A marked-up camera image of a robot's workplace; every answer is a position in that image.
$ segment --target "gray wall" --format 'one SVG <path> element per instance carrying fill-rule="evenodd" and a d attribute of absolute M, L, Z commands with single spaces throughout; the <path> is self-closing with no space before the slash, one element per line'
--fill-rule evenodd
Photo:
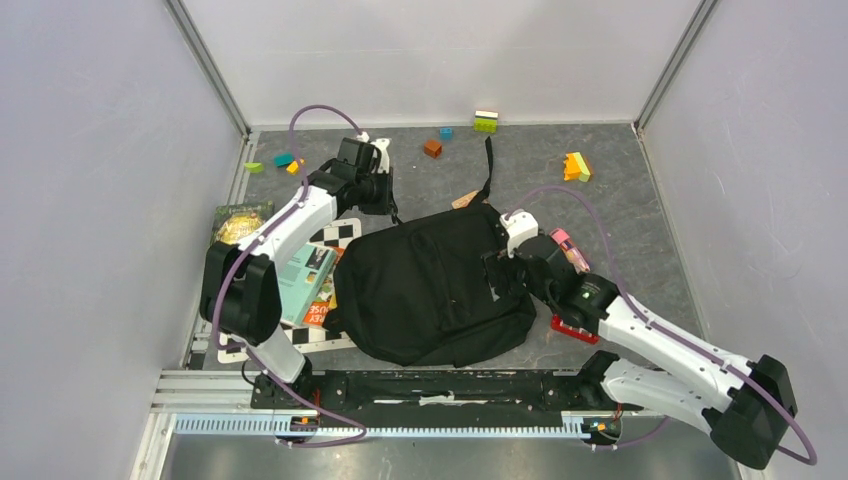
<path fill-rule="evenodd" d="M 504 123 L 629 122 L 698 1 L 185 3 L 252 125 L 288 126 L 320 101 L 375 127 L 468 125 L 474 110 Z"/>
<path fill-rule="evenodd" d="M 846 22 L 845 2 L 720 2 L 647 127 L 707 334 L 790 369 L 821 460 L 778 454 L 776 478 L 848 463 Z"/>
<path fill-rule="evenodd" d="M 126 478 L 239 138 L 159 0 L 3 2 L 0 478 Z"/>

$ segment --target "red plastic piece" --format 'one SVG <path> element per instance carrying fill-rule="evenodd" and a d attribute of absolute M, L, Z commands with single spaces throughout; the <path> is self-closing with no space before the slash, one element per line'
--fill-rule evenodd
<path fill-rule="evenodd" d="M 557 332 L 564 333 L 569 337 L 586 342 L 589 345 L 594 345 L 601 339 L 601 337 L 593 335 L 582 328 L 569 327 L 563 323 L 562 319 L 559 318 L 559 315 L 554 315 L 553 318 L 551 318 L 551 328 Z"/>

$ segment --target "yellow block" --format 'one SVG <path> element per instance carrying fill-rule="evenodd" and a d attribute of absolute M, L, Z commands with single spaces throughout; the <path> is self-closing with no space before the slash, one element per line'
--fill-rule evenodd
<path fill-rule="evenodd" d="M 303 159 L 300 159 L 300 162 L 292 162 L 286 167 L 286 171 L 294 175 L 298 171 L 300 171 L 300 164 L 303 163 Z"/>
<path fill-rule="evenodd" d="M 580 178 L 580 166 L 577 164 L 577 159 L 574 158 L 573 153 L 565 156 L 565 176 L 563 178 L 566 182 Z"/>
<path fill-rule="evenodd" d="M 583 155 L 580 155 L 580 152 L 574 153 L 574 159 L 577 160 L 577 167 L 580 170 L 579 180 L 581 182 L 588 182 L 590 178 L 592 178 L 592 174 L 595 172 L 592 170 L 592 166 L 589 165 L 589 161 L 583 158 Z"/>

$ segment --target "teal block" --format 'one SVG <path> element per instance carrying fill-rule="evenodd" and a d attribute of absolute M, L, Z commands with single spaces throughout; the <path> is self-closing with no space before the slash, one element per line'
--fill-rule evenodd
<path fill-rule="evenodd" d="M 274 157 L 274 165 L 277 167 L 285 167 L 291 162 L 294 161 L 294 155 L 291 153 L 284 153 L 282 155 L 277 155 Z"/>

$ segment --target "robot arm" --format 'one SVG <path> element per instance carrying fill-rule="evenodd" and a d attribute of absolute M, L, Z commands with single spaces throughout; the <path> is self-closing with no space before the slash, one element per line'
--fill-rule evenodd
<path fill-rule="evenodd" d="M 309 175 L 307 196 L 299 203 L 303 188 L 266 225 L 274 223 L 298 204 L 267 237 L 264 226 L 242 238 L 237 245 L 216 242 L 206 254 L 200 314 L 212 321 L 218 291 L 236 257 L 257 238 L 260 244 L 242 264 L 227 289 L 220 328 L 244 342 L 251 353 L 286 383 L 295 382 L 307 366 L 280 326 L 282 306 L 275 264 L 282 268 L 318 230 L 353 207 L 375 215 L 395 215 L 389 139 L 368 142 L 367 134 L 342 140 L 339 154 Z"/>
<path fill-rule="evenodd" d="M 501 217 L 509 241 L 499 262 L 502 271 L 520 272 L 508 286 L 526 290 L 567 325 L 582 328 L 638 353 L 664 371 L 639 367 L 609 352 L 598 352 L 583 367 L 599 387 L 599 396 L 639 405 L 688 423 L 710 435 L 731 458 L 765 468 L 788 429 L 787 422 L 731 366 L 761 385 L 793 417 L 797 414 L 786 368 L 764 355 L 758 362 L 722 350 L 680 329 L 630 300 L 648 322 L 634 314 L 613 282 L 578 274 L 549 236 L 541 234 L 527 212 Z M 672 338 L 668 332 L 678 337 Z M 714 354 L 722 364 L 700 355 L 684 342 Z"/>

